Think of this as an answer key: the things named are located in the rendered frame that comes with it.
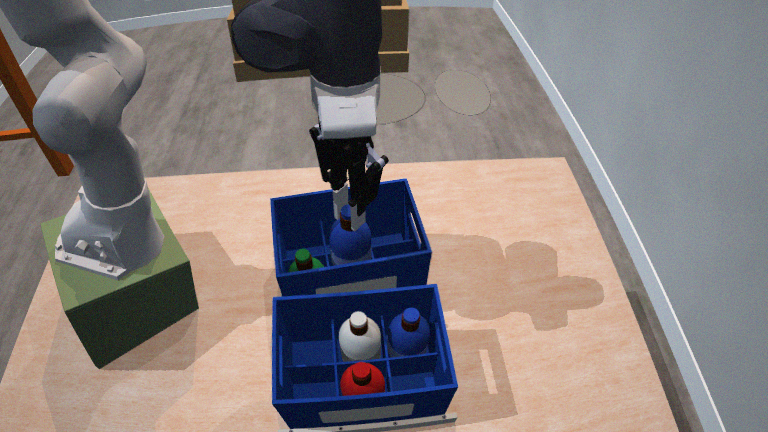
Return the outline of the blue bottle crate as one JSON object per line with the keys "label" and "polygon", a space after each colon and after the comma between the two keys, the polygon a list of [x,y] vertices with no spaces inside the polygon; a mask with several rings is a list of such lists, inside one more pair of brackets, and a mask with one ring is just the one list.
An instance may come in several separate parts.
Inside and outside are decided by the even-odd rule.
{"label": "blue bottle crate", "polygon": [[[429,324],[428,354],[388,358],[389,325],[411,307]],[[339,330],[357,311],[365,313],[380,329],[380,359],[342,360]],[[339,395],[344,371],[358,362],[370,363],[381,371],[385,392]],[[437,284],[300,295],[285,312],[273,339],[272,392],[290,429],[444,415],[457,389]]]}
{"label": "blue bottle crate", "polygon": [[[407,178],[380,182],[377,197],[366,206],[372,260],[335,266],[328,253],[336,221],[332,191],[296,194],[277,221],[274,260],[283,297],[427,285],[432,250]],[[288,273],[299,249],[307,249],[324,267]]]}

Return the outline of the red bottle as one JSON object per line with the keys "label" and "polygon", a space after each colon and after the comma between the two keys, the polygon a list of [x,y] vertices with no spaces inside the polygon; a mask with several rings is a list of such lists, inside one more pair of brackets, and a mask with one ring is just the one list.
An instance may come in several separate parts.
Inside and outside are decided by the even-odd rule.
{"label": "red bottle", "polygon": [[344,371],[340,387],[342,396],[382,393],[385,392],[385,379],[374,365],[358,362]]}

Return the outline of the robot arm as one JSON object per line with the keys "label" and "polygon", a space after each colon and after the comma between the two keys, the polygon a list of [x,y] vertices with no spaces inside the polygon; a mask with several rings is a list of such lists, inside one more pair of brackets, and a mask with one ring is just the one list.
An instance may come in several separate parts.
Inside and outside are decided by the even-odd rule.
{"label": "robot arm", "polygon": [[[0,0],[0,8],[20,40],[64,67],[33,108],[40,138],[71,156],[83,186],[65,216],[55,261],[119,280],[158,256],[165,237],[139,147],[121,126],[145,75],[143,49],[88,0]],[[381,0],[249,0],[231,35],[251,67],[310,70],[323,138],[376,134]]]}

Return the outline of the white bottle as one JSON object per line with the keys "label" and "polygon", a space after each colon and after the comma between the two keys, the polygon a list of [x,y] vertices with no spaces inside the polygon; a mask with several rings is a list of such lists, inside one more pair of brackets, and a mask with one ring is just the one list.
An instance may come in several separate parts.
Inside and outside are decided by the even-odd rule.
{"label": "white bottle", "polygon": [[357,311],[340,327],[339,344],[343,362],[380,359],[381,332],[376,322],[367,318],[363,312]]}

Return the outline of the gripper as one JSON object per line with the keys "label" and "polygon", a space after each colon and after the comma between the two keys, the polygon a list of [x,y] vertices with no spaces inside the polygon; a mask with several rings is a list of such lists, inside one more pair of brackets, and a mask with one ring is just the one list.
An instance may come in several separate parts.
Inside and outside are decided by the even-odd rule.
{"label": "gripper", "polygon": [[[356,231],[366,222],[366,206],[377,197],[383,167],[389,159],[385,155],[380,157],[373,150],[371,136],[325,139],[322,137],[320,121],[309,132],[315,144],[321,176],[326,183],[330,183],[328,170],[331,167],[334,217],[339,220],[341,208],[349,203],[351,229]],[[366,168],[368,169],[365,171],[367,158]],[[351,193],[349,202],[347,169]]]}

